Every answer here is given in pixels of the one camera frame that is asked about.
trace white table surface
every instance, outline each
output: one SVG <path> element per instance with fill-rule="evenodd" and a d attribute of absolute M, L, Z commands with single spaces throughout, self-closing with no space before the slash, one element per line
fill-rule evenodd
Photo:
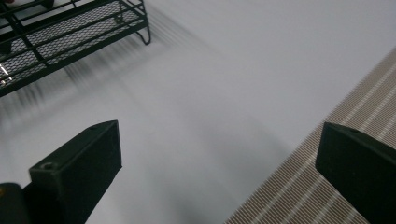
<path fill-rule="evenodd" d="M 146 5 L 149 46 L 0 98 L 0 182 L 117 119 L 123 168 L 88 223 L 221 223 L 395 46 L 394 1 Z"/>

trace black metal rack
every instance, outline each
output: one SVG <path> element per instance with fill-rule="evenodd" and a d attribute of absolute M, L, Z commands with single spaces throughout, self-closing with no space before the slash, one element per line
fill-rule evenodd
<path fill-rule="evenodd" d="M 6 22 L 0 25 L 0 96 L 127 35 L 137 34 L 146 45 L 150 43 L 143 0 L 93 0 L 80 6 L 79 0 L 58 6 L 53 1 L 35 0 L 14 8 L 0 1 L 0 20 Z M 46 9 L 22 18 L 17 16 L 39 5 Z M 147 40 L 140 33 L 142 29 L 147 29 Z"/>

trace screw hole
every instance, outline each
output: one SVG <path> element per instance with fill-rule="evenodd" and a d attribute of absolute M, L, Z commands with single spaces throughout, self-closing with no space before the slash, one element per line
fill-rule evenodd
<path fill-rule="evenodd" d="M 54 170 L 56 168 L 56 163 L 46 162 L 41 165 L 41 168 L 44 170 Z"/>

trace striped mat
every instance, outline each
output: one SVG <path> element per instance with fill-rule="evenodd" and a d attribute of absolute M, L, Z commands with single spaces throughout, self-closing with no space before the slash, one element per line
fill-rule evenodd
<path fill-rule="evenodd" d="M 325 121 L 346 125 L 396 148 L 396 49 Z M 225 222 L 368 223 L 315 169 L 321 123 Z"/>

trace black plastic block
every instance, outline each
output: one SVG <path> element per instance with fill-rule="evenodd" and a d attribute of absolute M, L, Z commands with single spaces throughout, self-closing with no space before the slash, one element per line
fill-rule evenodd
<path fill-rule="evenodd" d="M 396 150 L 357 130 L 325 123 L 317 170 L 371 223 L 396 223 Z"/>

